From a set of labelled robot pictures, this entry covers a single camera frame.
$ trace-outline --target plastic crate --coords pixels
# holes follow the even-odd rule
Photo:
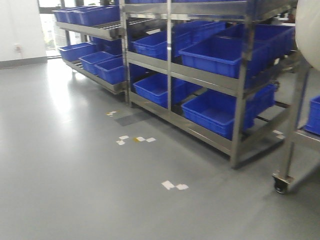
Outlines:
[[[174,26],[176,33],[191,34],[191,42],[196,44],[201,42],[213,34],[216,34],[226,29],[225,22],[210,22],[210,21],[190,21],[187,23]]]
[[[174,44],[174,56],[177,57],[180,55],[179,50],[191,44],[190,32],[177,34],[174,38]],[[160,31],[134,41],[133,46],[138,54],[167,60],[167,31]]]
[[[97,46],[91,42],[82,42],[75,45],[59,47],[58,49],[63,59],[73,62],[83,56],[95,53]]]
[[[185,66],[239,78],[241,65],[242,40],[236,38],[211,37],[183,50],[182,63]],[[269,47],[265,43],[255,42],[252,61],[248,64],[245,88],[254,85],[253,76],[268,65]]]
[[[128,4],[161,4],[166,3],[167,0],[128,0]]]
[[[108,41],[98,37],[90,36],[90,41],[97,45],[99,51],[105,51],[114,55],[122,54],[121,39]]]
[[[85,26],[96,26],[120,20],[119,6],[116,5],[77,10],[73,13],[79,15],[80,24]]]
[[[320,96],[316,96],[310,100],[309,119],[304,129],[320,135]]]
[[[68,23],[68,12],[81,10],[84,8],[88,8],[88,6],[77,6],[77,7],[64,8],[60,10],[53,10],[53,13],[58,22]]]
[[[283,55],[287,55],[293,49],[294,44],[293,26],[258,24],[255,27],[255,41],[268,43],[270,46],[270,61]],[[244,25],[238,24],[221,31],[217,36],[242,38],[244,35]]]
[[[184,103],[185,118],[203,126],[227,139],[232,139],[235,122],[236,97],[218,91],[208,90]],[[243,130],[254,125],[255,110],[247,104]]]
[[[104,62],[108,59],[114,59],[119,57],[119,55],[113,55],[110,53],[107,53],[105,51],[98,51],[83,57],[80,57],[79,59],[82,62],[83,69],[88,71],[89,73],[92,73],[94,75],[98,74],[96,64],[99,64],[101,62]]]
[[[96,68],[98,70],[99,77],[110,84],[118,84],[126,79],[125,66],[122,57],[98,63]],[[145,73],[146,69],[144,67],[130,64],[131,78],[142,76]]]
[[[164,107],[168,107],[168,77],[157,73],[133,84],[138,95]],[[172,103],[177,104],[187,97],[185,81],[172,78]]]
[[[260,91],[258,91],[253,100],[251,101],[254,107],[254,116],[258,116],[260,113],[264,112],[266,109],[274,106],[276,104],[275,101],[275,91],[276,86],[273,84],[269,84],[268,86],[264,87]]]

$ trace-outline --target stainless steel shelving rack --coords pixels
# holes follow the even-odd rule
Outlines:
[[[128,23],[133,32],[145,32],[157,28],[162,28],[164,26],[163,20],[156,19],[131,19]],[[71,24],[66,22],[56,22],[56,25],[64,30],[72,31],[76,33],[81,33],[83,35],[88,35],[92,37],[97,37],[105,39],[108,41],[114,41],[122,38],[122,26],[120,21],[110,22],[97,26],[83,26],[77,24]],[[110,84],[100,77],[93,75],[92,73],[83,69],[80,61],[66,61],[63,60],[69,67],[76,70],[77,72],[85,75],[94,82],[100,84],[103,88],[108,90],[113,94],[125,93],[126,98],[128,99],[127,83],[121,82],[118,84]]]
[[[320,136],[304,130],[304,124],[300,124],[300,114],[305,98],[308,84],[310,64],[304,57],[301,57],[301,64],[296,77],[292,108],[289,114],[288,130],[283,146],[283,159],[279,170],[273,174],[274,188],[280,194],[288,191],[289,185],[294,178],[289,176],[290,167],[293,160],[295,145],[302,145],[312,150],[320,152]]]
[[[242,133],[244,109],[246,100],[252,94],[274,80],[284,69],[297,61],[297,54],[280,61],[279,64],[269,68],[256,77],[257,85],[252,89],[244,89],[247,65],[252,57],[255,25],[259,21],[271,18],[283,11],[293,8],[297,0],[245,0],[245,1],[219,1],[219,2],[179,2],[168,0],[167,3],[139,3],[126,4],[120,0],[121,24],[123,33],[123,54],[126,65],[128,95],[130,104],[134,103],[158,115],[164,120],[183,129],[189,134],[210,144],[216,149],[230,156],[233,168],[243,164],[242,156],[248,155],[252,145],[271,133],[278,125],[288,118],[290,106],[278,103],[284,110],[268,120],[265,125],[254,131],[251,135]],[[167,20],[167,61],[141,55],[129,51],[128,35],[130,20],[163,19]],[[242,46],[242,63],[239,79],[226,77],[211,72],[195,69],[173,63],[172,61],[172,26],[174,21],[209,20],[243,23],[245,34]],[[129,64],[139,65],[168,76],[168,108],[163,108],[131,90]],[[213,89],[236,97],[236,112],[233,128],[233,138],[228,140],[176,113],[172,106],[172,77],[179,78],[208,89]]]

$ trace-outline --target floor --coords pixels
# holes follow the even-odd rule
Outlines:
[[[311,73],[310,96],[319,77]],[[279,98],[290,99],[293,78]],[[273,188],[281,158],[278,148],[233,170],[60,59],[0,70],[1,240],[318,240],[319,154],[297,148],[292,176],[315,171],[288,195]]]

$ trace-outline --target caster wheel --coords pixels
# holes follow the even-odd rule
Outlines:
[[[286,194],[288,192],[288,183],[276,178],[274,179],[274,181],[274,189],[277,191],[277,193]]]

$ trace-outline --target white wall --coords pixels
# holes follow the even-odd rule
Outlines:
[[[0,0],[0,62],[45,56],[37,0]]]

